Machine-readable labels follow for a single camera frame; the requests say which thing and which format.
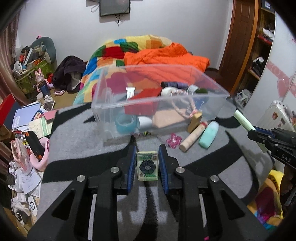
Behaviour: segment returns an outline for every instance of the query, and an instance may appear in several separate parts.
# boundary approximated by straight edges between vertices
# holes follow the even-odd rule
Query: plastic storage bin
[[[187,111],[189,114],[192,103],[197,110],[202,111],[202,121],[214,120],[229,96],[219,84],[192,66],[162,64],[107,66],[97,71],[100,77],[91,109],[98,126],[103,131],[104,140],[145,131],[157,134],[164,128],[168,128],[169,133],[177,132],[180,127],[187,126],[190,119],[179,115],[176,108],[179,112]],[[160,87],[162,81],[194,84],[206,88],[208,94],[126,100],[126,87],[135,87],[136,95],[143,89]],[[133,115],[125,114],[125,109],[134,110]]]

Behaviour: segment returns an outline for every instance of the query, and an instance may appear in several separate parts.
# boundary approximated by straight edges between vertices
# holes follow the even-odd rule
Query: floor
[[[77,93],[69,94],[68,92],[66,92],[61,96],[55,96],[54,89],[52,89],[50,93],[52,94],[51,96],[53,100],[55,100],[55,105],[54,105],[55,110],[71,106],[77,95]]]

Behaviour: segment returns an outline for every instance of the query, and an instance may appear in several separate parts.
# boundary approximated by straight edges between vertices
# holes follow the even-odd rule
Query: metal bolt
[[[110,171],[112,173],[117,173],[117,172],[119,172],[119,168],[118,167],[111,167]]]
[[[76,178],[77,181],[79,182],[83,182],[85,180],[85,176],[83,175],[79,175],[77,178]]]
[[[213,182],[217,182],[217,181],[219,181],[219,177],[216,176],[216,175],[211,176],[210,179],[211,179]]]
[[[177,172],[177,173],[183,173],[184,171],[185,171],[185,169],[182,168],[182,167],[177,167],[177,168],[176,168],[176,172]]]

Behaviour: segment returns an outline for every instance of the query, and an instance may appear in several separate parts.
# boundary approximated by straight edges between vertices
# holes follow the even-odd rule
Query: black jacket
[[[86,68],[86,63],[80,58],[75,56],[66,57],[58,66],[56,71],[52,76],[52,84],[55,88],[60,88],[61,90],[67,90],[67,86],[71,83],[71,72],[79,72],[81,75],[84,73]]]

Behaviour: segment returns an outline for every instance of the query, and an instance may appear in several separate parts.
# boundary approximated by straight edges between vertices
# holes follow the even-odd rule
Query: hand
[[[285,166],[284,168],[284,176],[281,180],[281,188],[280,188],[280,194],[286,194],[288,191],[290,191],[293,187],[291,180],[293,177],[296,176],[296,172],[293,168],[289,166]]]

